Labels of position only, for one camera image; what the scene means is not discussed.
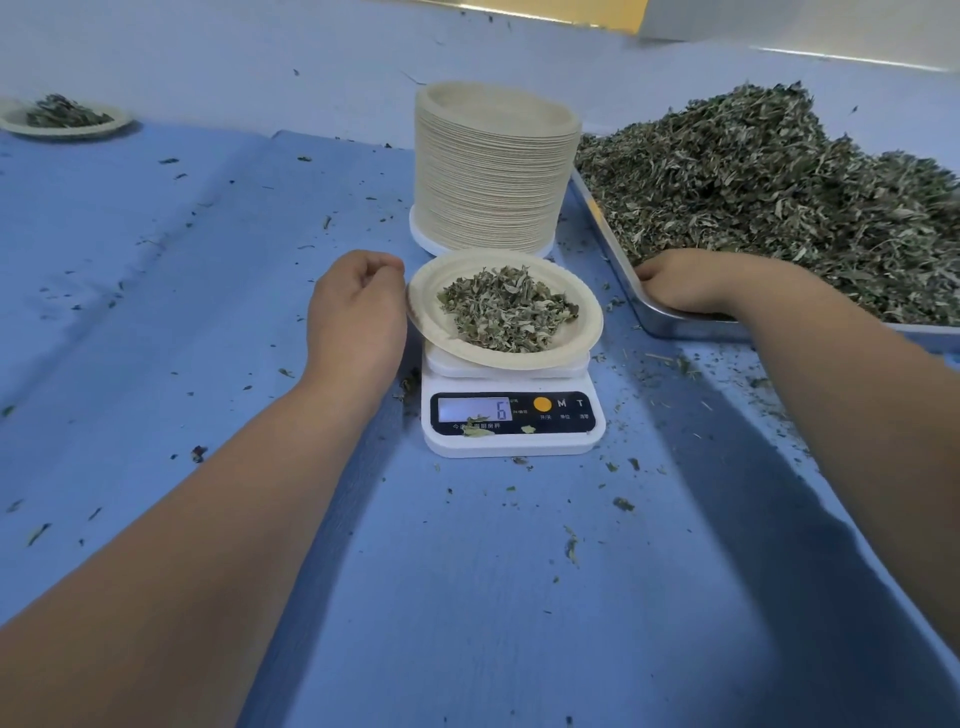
digital kitchen scale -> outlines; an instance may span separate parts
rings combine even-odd
[[[586,352],[563,366],[508,371],[467,362],[424,342],[420,425],[427,446],[442,457],[590,451],[603,437],[607,419],[589,362]]]

dried herb leaves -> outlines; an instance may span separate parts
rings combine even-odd
[[[452,313],[461,338],[495,352],[542,352],[561,324],[577,318],[578,306],[533,280],[526,266],[486,268],[459,278],[437,298]]]
[[[107,124],[113,117],[70,101],[58,93],[48,94],[27,111],[27,126],[47,129],[76,129]]]
[[[633,263],[682,247],[767,255],[885,321],[960,326],[956,177],[828,138],[799,83],[587,134],[576,164]]]

metal tray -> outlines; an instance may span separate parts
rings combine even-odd
[[[640,325],[651,336],[660,339],[684,339],[687,341],[749,342],[750,332],[733,319],[684,313],[667,308],[648,298],[634,273],[627,254],[616,240],[607,224],[600,206],[587,189],[580,173],[573,171],[570,189],[586,208],[597,233],[601,247],[610,259],[617,279],[627,293],[628,301]],[[888,324],[911,341],[932,353],[960,353],[959,327],[918,326],[913,324]]]

